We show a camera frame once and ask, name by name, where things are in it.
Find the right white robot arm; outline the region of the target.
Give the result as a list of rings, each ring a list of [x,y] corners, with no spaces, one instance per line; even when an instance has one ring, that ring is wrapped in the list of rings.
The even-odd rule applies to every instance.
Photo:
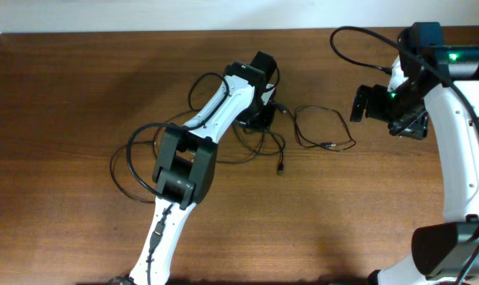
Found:
[[[433,126],[444,183],[442,223],[414,231],[410,254],[371,284],[461,284],[479,279],[479,47],[450,46],[436,22],[404,29],[388,85],[357,89],[351,119],[385,122],[423,139]]]

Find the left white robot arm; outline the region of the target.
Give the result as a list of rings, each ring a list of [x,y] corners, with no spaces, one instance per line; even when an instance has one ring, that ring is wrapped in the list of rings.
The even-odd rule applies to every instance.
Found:
[[[189,215],[211,188],[218,162],[219,141],[229,127],[265,135],[274,117],[272,98],[279,76],[272,55],[259,51],[251,63],[234,62],[222,73],[215,95],[181,126],[159,123],[164,133],[159,140],[151,187],[135,171],[132,147],[140,127],[126,146],[127,167],[132,176],[155,196],[155,209],[142,252],[125,276],[110,279],[111,284],[165,284],[178,240]]]

